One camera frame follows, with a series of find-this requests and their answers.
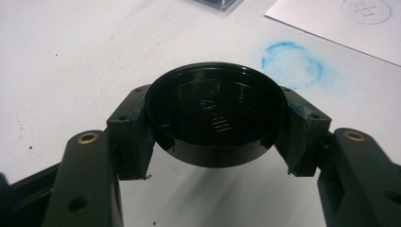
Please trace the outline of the white paper sheet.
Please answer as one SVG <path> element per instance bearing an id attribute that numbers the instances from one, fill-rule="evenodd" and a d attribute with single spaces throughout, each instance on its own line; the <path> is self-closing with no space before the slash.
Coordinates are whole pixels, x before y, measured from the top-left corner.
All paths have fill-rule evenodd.
<path id="1" fill-rule="evenodd" d="M 401 66 L 401 0 L 277 0 L 266 15 Z"/>

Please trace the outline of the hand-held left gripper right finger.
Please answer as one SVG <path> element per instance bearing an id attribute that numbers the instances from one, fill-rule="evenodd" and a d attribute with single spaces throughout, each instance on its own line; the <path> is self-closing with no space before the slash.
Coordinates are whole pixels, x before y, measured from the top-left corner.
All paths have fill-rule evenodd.
<path id="1" fill-rule="evenodd" d="M 288 173 L 296 177 L 312 177 L 317 164 L 316 153 L 329 136 L 331 118 L 298 95 L 282 88 L 287 102 L 287 113 L 274 146 L 288 166 Z"/>

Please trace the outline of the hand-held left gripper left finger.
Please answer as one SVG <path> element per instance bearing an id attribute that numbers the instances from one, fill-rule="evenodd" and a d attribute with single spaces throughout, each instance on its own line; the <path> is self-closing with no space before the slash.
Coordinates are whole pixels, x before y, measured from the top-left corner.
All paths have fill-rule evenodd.
<path id="1" fill-rule="evenodd" d="M 133 89 L 107 120 L 114 169 L 121 181 L 144 180 L 155 141 L 145 113 L 149 85 Z"/>

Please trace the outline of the blue ink pad clear case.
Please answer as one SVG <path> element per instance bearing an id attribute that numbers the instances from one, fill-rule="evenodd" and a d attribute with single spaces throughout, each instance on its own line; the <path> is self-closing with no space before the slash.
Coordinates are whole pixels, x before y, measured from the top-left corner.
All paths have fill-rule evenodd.
<path id="1" fill-rule="evenodd" d="M 203 4 L 218 11 L 226 11 L 227 9 L 241 3 L 243 0 L 194 0 L 197 3 Z"/>

